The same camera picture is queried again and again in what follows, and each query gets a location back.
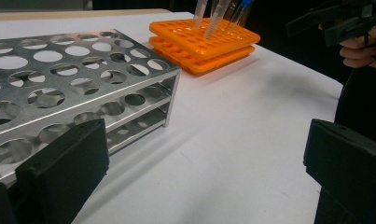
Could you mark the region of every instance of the tabletop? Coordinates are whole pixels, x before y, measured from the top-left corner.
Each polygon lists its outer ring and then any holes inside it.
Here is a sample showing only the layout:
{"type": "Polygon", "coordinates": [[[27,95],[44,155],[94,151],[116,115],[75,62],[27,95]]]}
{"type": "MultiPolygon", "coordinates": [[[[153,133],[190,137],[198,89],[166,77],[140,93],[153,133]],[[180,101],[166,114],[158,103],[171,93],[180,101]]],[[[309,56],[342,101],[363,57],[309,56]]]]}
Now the tabletop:
{"type": "MultiPolygon", "coordinates": [[[[0,39],[115,28],[151,48],[151,22],[192,17],[0,20],[0,39]]],[[[311,120],[334,119],[342,85],[255,48],[204,76],[182,71],[169,125],[111,156],[74,222],[313,223],[320,186],[303,153],[311,120]]]]}

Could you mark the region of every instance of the black object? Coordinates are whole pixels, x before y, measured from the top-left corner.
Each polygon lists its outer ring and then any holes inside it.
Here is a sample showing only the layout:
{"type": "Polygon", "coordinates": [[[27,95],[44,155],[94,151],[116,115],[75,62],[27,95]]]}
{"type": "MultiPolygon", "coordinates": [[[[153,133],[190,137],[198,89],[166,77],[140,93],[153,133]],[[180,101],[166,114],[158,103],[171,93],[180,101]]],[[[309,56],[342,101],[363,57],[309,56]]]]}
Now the black object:
{"type": "Polygon", "coordinates": [[[310,26],[323,23],[327,46],[334,46],[343,40],[364,36],[376,25],[376,0],[336,0],[326,2],[310,10],[286,25],[289,36],[307,30],[310,26]]]}
{"type": "Polygon", "coordinates": [[[314,119],[304,164],[322,186],[315,223],[376,223],[375,141],[314,119]]]}
{"type": "Polygon", "coordinates": [[[71,223],[108,166],[104,120],[73,127],[0,183],[0,223],[71,223]]]}

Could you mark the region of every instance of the dark background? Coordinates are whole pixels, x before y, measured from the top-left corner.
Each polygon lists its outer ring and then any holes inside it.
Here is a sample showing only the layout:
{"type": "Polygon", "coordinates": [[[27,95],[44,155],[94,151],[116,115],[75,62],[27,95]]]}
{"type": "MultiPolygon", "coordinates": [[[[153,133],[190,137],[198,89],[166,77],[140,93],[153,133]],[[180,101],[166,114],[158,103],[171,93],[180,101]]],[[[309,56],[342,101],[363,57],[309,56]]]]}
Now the dark background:
{"type": "MultiPolygon", "coordinates": [[[[317,27],[288,38],[285,25],[326,0],[256,0],[245,28],[259,34],[261,47],[281,54],[344,84],[352,69],[342,64],[340,46],[326,47],[317,27]]],[[[93,0],[94,10],[164,8],[194,13],[197,0],[93,0]]]]}

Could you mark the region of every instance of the silver rack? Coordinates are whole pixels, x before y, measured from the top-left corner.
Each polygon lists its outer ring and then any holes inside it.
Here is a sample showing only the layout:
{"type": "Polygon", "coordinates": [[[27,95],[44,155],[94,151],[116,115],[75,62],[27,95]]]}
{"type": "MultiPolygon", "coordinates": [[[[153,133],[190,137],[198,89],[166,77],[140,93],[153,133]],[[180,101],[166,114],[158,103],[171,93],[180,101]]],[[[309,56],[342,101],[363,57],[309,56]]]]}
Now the silver rack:
{"type": "Polygon", "coordinates": [[[117,30],[0,40],[0,181],[81,122],[105,120],[110,155],[166,126],[179,74],[117,30]]]}

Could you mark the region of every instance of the orange tray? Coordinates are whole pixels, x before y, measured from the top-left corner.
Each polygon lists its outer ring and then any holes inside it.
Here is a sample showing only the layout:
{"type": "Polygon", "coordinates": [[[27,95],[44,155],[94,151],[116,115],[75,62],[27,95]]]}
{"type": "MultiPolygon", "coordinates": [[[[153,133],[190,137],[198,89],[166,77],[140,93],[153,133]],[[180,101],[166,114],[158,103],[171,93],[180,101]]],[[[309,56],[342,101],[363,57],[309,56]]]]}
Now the orange tray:
{"type": "Polygon", "coordinates": [[[198,29],[192,28],[193,20],[155,21],[150,24],[149,30],[200,60],[215,58],[256,44],[260,40],[259,35],[241,26],[236,26],[232,32],[226,32],[228,21],[222,21],[211,38],[206,39],[203,36],[209,21],[209,18],[204,18],[198,29]]]}
{"type": "Polygon", "coordinates": [[[254,47],[247,46],[211,59],[201,60],[159,36],[150,37],[149,43],[154,47],[154,50],[158,54],[194,75],[203,74],[219,66],[234,62],[255,50],[254,47]]]}

